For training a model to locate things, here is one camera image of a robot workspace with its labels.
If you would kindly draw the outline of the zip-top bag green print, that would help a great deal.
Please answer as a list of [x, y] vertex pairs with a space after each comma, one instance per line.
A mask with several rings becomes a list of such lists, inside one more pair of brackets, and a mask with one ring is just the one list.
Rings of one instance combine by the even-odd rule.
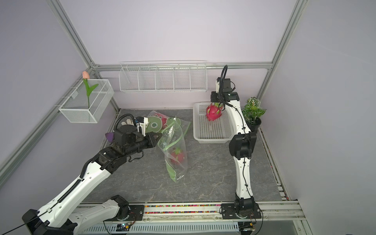
[[188, 171], [185, 136], [190, 126], [189, 121], [169, 117], [166, 121], [166, 128], [162, 130], [162, 137], [158, 142], [158, 147], [164, 154], [168, 175], [175, 183], [181, 180]]
[[175, 117], [169, 117], [157, 111], [151, 111], [148, 118], [148, 124], [146, 126], [146, 133], [155, 132], [161, 133], [165, 130], [174, 120]]

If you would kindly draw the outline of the pink dragon fruit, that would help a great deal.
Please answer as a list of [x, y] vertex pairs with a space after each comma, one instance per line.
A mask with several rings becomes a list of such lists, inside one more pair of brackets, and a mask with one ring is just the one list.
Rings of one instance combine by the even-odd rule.
[[224, 106], [220, 102], [212, 102], [206, 109], [206, 118], [208, 121], [214, 121], [221, 117]]
[[171, 156], [170, 161], [173, 165], [182, 164], [185, 160], [185, 155], [181, 148], [174, 148], [171, 152]]

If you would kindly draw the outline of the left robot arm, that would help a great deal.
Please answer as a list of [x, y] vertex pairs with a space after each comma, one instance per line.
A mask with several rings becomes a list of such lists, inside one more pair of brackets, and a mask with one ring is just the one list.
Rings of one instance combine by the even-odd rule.
[[38, 210], [30, 209], [22, 217], [23, 225], [32, 235], [78, 235], [108, 219], [137, 220], [129, 202], [116, 195], [106, 202], [75, 212], [77, 206], [120, 166], [134, 161], [132, 155], [154, 148], [162, 137], [147, 132], [148, 119], [122, 115], [115, 123], [111, 144], [100, 150], [83, 166], [78, 177], [60, 194]]

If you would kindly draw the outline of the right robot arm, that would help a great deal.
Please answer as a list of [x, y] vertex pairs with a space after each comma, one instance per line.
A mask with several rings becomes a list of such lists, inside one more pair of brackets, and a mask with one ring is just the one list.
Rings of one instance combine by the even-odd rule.
[[211, 102], [224, 106], [234, 128], [234, 135], [229, 143], [229, 152], [236, 165], [236, 197], [234, 212], [239, 218], [260, 213], [251, 188], [250, 161], [255, 148], [257, 134], [251, 131], [242, 114], [240, 98], [231, 87], [231, 80], [226, 78], [228, 66], [224, 66], [221, 76], [217, 78], [216, 90], [211, 92]]

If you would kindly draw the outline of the potted green plant black vase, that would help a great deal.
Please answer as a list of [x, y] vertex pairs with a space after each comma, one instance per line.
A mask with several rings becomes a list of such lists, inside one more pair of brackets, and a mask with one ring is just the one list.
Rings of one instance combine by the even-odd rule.
[[245, 121], [252, 132], [257, 132], [261, 125], [261, 116], [266, 109], [261, 108], [261, 101], [256, 97], [249, 98], [242, 110]]

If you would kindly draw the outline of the white plastic basket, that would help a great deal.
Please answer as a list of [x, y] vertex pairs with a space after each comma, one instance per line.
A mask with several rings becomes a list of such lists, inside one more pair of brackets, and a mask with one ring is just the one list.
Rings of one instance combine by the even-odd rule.
[[227, 110], [221, 117], [209, 121], [206, 109], [209, 102], [195, 103], [193, 106], [193, 137], [200, 144], [224, 144], [234, 136], [234, 128]]

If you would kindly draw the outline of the purple pink spatula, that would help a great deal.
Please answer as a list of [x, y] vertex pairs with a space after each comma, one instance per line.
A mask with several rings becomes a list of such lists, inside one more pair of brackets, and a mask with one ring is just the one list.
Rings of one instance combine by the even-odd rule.
[[114, 132], [106, 133], [105, 137], [109, 143], [112, 143], [114, 141]]

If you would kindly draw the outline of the artificial pink tulip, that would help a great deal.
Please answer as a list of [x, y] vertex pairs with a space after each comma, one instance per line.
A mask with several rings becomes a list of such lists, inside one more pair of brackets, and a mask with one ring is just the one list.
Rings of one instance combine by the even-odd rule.
[[91, 86], [89, 84], [88, 80], [90, 79], [90, 75], [87, 71], [84, 71], [82, 73], [82, 77], [83, 77], [83, 83], [84, 83], [85, 89], [86, 89], [88, 109], [90, 109], [90, 107], [91, 107], [91, 105], [90, 105], [90, 95], [98, 87], [98, 84], [94, 84], [93, 86]]

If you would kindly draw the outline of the white mesh wall box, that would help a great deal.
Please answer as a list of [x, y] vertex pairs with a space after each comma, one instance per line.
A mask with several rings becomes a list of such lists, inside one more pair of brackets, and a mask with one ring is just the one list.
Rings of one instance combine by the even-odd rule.
[[59, 107], [60, 113], [71, 123], [98, 123], [114, 95], [109, 80], [89, 79], [88, 82], [91, 86], [98, 84], [90, 95], [90, 109], [83, 81]]

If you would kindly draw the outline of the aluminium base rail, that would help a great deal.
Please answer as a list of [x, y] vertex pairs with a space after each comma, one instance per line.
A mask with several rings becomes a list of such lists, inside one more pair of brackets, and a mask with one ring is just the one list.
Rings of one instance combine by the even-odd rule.
[[259, 201], [259, 208], [252, 213], [236, 215], [232, 202], [172, 202], [130, 203], [138, 222], [255, 222], [306, 221], [307, 218], [298, 201]]

